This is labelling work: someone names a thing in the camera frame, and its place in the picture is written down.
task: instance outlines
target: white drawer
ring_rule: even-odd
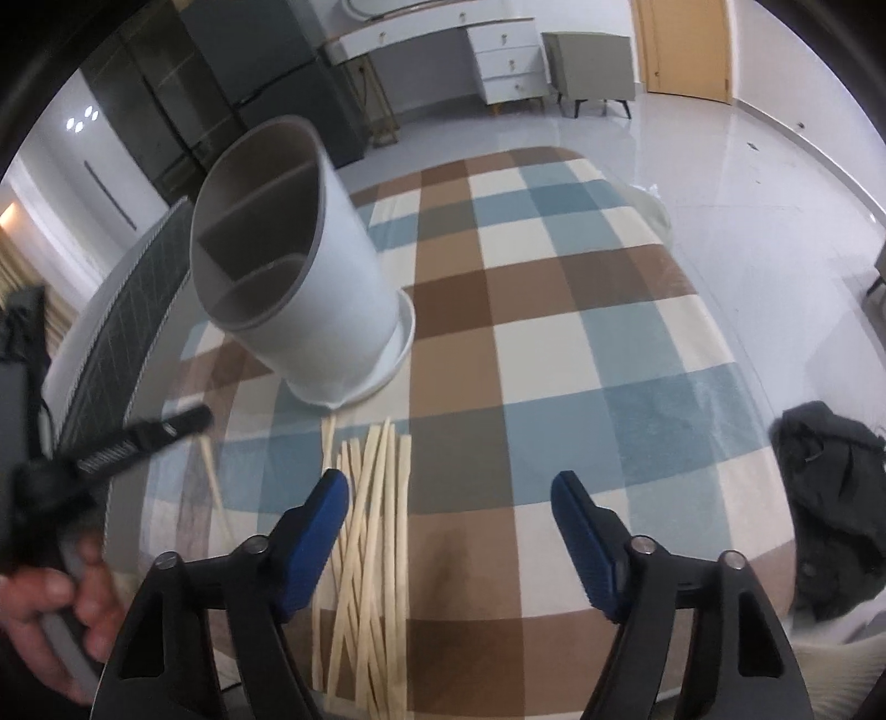
[[[465,0],[462,3],[444,3],[417,8],[393,18],[369,23],[335,40],[330,40],[326,44],[326,51],[330,61],[337,65],[378,48],[450,27],[512,18],[515,13],[510,5],[508,0]]]
[[[525,48],[539,46],[539,34],[531,20],[519,22],[496,22],[468,28],[470,46],[475,53],[502,48]]]
[[[548,81],[544,73],[496,77],[484,80],[482,87],[483,99],[487,105],[525,98],[542,98],[548,94]]]
[[[480,77],[503,77],[505,75],[525,75],[543,73],[544,60],[541,59],[541,48],[511,48],[480,52],[477,55],[477,68]]]

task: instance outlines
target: blue gripper pad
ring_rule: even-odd
[[[269,540],[280,577],[275,603],[280,622],[310,603],[347,506],[347,478],[327,470],[305,504],[287,510],[274,527]]]
[[[612,510],[594,504],[572,471],[551,483],[551,512],[587,599],[610,621],[623,622],[629,609],[625,543],[631,534]]]

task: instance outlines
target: metal screw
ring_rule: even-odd
[[[733,570],[744,570],[744,566],[748,564],[748,559],[738,551],[729,550],[723,553],[723,562]]]
[[[164,552],[154,560],[154,566],[159,570],[169,570],[178,564],[178,553],[172,550]]]
[[[631,538],[631,547],[643,555],[651,555],[656,551],[658,545],[656,545],[656,541],[651,537],[638,535]]]
[[[250,555],[261,555],[268,549],[268,539],[264,535],[253,535],[243,543],[243,549]]]

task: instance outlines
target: beige curtain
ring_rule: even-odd
[[[0,228],[0,306],[7,294],[27,285],[45,285],[45,281]],[[46,344],[52,356],[77,313],[52,288],[47,288],[46,301]]]

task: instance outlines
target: ceiling light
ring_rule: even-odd
[[[0,227],[6,227],[6,224],[15,216],[15,203],[11,203],[10,206],[3,211],[0,215]]]

